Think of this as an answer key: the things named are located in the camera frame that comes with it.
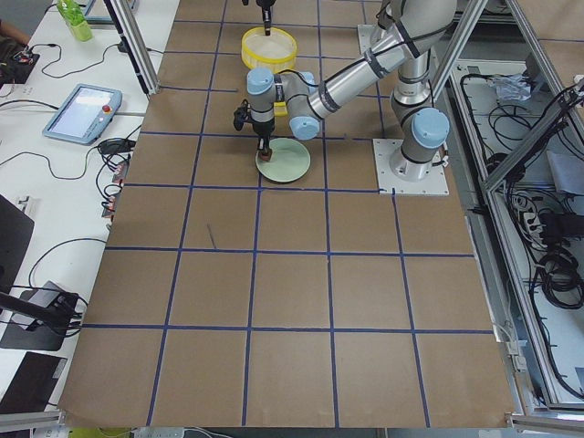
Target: electronic device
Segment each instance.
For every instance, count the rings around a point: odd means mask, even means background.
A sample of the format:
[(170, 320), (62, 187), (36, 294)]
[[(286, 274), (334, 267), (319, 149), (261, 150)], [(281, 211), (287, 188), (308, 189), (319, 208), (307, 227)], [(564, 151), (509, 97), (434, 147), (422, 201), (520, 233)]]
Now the electronic device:
[(0, 86), (4, 84), (26, 84), (40, 56), (22, 50), (0, 63)]
[(34, 226), (31, 218), (0, 195), (0, 293), (10, 293)]
[(121, 105), (121, 91), (78, 84), (43, 129), (53, 139), (91, 144)]
[(78, 296), (47, 281), (43, 288), (10, 294), (33, 234), (34, 222), (0, 195), (0, 311), (13, 312), (0, 348), (58, 350)]
[(42, 412), (67, 359), (27, 352), (0, 401), (0, 413)]

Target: power strip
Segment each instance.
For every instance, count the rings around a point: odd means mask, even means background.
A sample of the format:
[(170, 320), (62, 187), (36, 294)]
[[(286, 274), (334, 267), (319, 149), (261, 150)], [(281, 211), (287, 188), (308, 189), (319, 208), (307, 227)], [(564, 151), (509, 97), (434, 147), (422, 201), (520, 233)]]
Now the power strip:
[(134, 438), (183, 438), (183, 427), (141, 427), (132, 432)]

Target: grid square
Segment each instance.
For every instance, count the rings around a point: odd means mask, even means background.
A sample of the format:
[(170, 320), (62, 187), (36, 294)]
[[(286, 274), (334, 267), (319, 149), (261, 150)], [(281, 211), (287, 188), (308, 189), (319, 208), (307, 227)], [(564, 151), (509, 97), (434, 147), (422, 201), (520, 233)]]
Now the grid square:
[(412, 335), (337, 333), (342, 427), (424, 427)]
[(584, 16), (584, 4), (579, 0), (518, 0), (533, 27), (537, 39), (582, 41), (582, 29), (577, 17)]
[(162, 330), (84, 328), (58, 403), (67, 424), (146, 424), (161, 340)]
[(188, 194), (187, 189), (124, 187), (108, 246), (178, 247)]
[(255, 149), (244, 137), (203, 137), (195, 183), (230, 187), (257, 187)]
[(175, 266), (176, 253), (170, 251), (106, 250), (83, 322), (164, 324)]
[(506, 426), (515, 408), (494, 336), (420, 335), (418, 348), (432, 427)]
[(297, 71), (309, 71), (314, 76), (315, 84), (319, 83), (320, 61), (317, 57), (297, 57), (294, 69)]
[(248, 6), (244, 6), (241, 0), (227, 0), (224, 21), (249, 23), (249, 28), (253, 25), (261, 26), (262, 10), (257, 7), (256, 2), (250, 2)]
[(397, 253), (391, 199), (376, 193), (329, 193), (330, 249)]
[(151, 97), (141, 130), (198, 134), (206, 100), (206, 91), (163, 89)]
[(254, 327), (330, 327), (327, 265), (325, 255), (258, 255)]
[(209, 52), (214, 53), (221, 25), (219, 23), (172, 24), (171, 34), (166, 44), (167, 52)]
[(378, 139), (383, 135), (377, 98), (358, 96), (325, 121), (327, 137)]
[(323, 57), (358, 57), (360, 55), (360, 47), (355, 24), (351, 28), (321, 27), (320, 49)]
[(399, 257), (333, 256), (331, 264), (336, 328), (410, 328)]
[[(308, 149), (308, 153), (310, 153), (310, 167), (302, 178), (287, 183), (286, 187), (298, 189), (324, 189), (325, 166), (322, 153), (322, 140), (302, 141), (302, 144)], [(263, 178), (262, 186), (277, 188), (282, 187), (282, 184), (271, 182), (268, 179)]]
[(472, 254), (454, 184), (448, 196), (397, 198), (403, 250), (407, 253)]
[(354, 28), (365, 22), (361, 2), (320, 0), (321, 26), (346, 26)]
[(326, 251), (326, 236), (323, 193), (262, 193), (259, 249)]
[(318, 0), (294, 0), (279, 2), (274, 8), (274, 25), (316, 26), (318, 24)]
[(254, 332), (246, 425), (333, 427), (330, 363), (328, 333)]
[(133, 183), (189, 185), (198, 136), (142, 134), (131, 157)]
[(574, 77), (584, 71), (584, 59), (580, 55), (582, 42), (541, 41), (540, 44), (554, 66), (562, 85), (564, 87), (574, 85)]
[[(237, 4), (236, 0), (229, 0), (230, 2), (235, 4), (235, 7), (241, 7), (242, 12), (246, 14), (253, 14), (251, 11), (255, 9), (255, 12), (259, 14), (257, 11), (257, 6), (255, 2), (253, 2), (249, 7), (244, 7), (241, 4)], [(242, 20), (237, 20), (240, 23), (231, 24), (231, 23), (224, 23), (222, 30), (221, 30), (221, 38), (219, 38), (219, 53), (222, 54), (233, 54), (233, 55), (241, 55), (241, 38), (252, 27), (260, 26), (261, 22), (259, 21), (259, 16), (256, 16), (254, 21), (250, 22), (249, 24), (241, 23)]]
[(185, 21), (221, 21), (223, 16), (223, 3), (217, 0), (196, 1), (196, 2), (179, 2), (176, 10), (175, 20)]
[(180, 89), (208, 89), (214, 55), (165, 53), (158, 72), (161, 85)]
[(406, 266), (416, 328), (493, 328), (473, 258), (408, 257)]
[(378, 190), (371, 141), (327, 141), (328, 187)]
[(381, 2), (366, 1), (363, 2), (363, 6), (365, 7), (365, 23), (368, 25), (376, 25), (377, 24), (376, 15), (381, 10)]
[(172, 330), (152, 426), (240, 426), (245, 333)]
[[(209, 107), (204, 123), (204, 133), (255, 136), (249, 124), (246, 124), (241, 131), (237, 131), (234, 128), (234, 111), (239, 108), (245, 98), (246, 94), (244, 92), (212, 91), (209, 94)], [(242, 143), (248, 144), (251, 152), (256, 150), (257, 140), (255, 138), (242, 139)]]
[(280, 26), (295, 40), (298, 47), (298, 55), (301, 57), (318, 57), (318, 28), (311, 26)]
[(193, 191), (183, 247), (253, 249), (257, 192)]
[(245, 327), (251, 271), (251, 254), (182, 253), (171, 323)]
[(246, 93), (249, 69), (239, 55), (218, 55), (213, 78), (213, 89), (232, 89), (242, 96)]

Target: cardboard table surface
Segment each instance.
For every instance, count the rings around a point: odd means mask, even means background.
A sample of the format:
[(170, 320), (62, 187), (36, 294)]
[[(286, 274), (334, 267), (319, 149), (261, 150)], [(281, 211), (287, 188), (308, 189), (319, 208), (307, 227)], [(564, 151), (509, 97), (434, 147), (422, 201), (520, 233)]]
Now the cardboard table surface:
[[(504, 426), (513, 403), (453, 179), (448, 197), (378, 194), (367, 139), (399, 130), (377, 88), (305, 142), (300, 180), (260, 178), (253, 132), (232, 125), (240, 38), (258, 22), (238, 0), (179, 6), (59, 403), (68, 423)], [(275, 10), (317, 78), (325, 56), (358, 55), (364, 22), (360, 2)]]

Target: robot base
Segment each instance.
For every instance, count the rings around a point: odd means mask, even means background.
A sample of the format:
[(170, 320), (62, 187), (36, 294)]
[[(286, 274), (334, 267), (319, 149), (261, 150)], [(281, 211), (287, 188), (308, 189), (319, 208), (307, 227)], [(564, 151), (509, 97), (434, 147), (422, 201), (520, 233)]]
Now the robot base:
[[(417, 195), (417, 196), (447, 196), (448, 184), (443, 166), (432, 167), (430, 173), (421, 181), (407, 182), (399, 178), (390, 166), (391, 155), (402, 146), (402, 140), (373, 140), (375, 167), (377, 168), (377, 183), (381, 194)], [(436, 153), (433, 162), (441, 160)]]

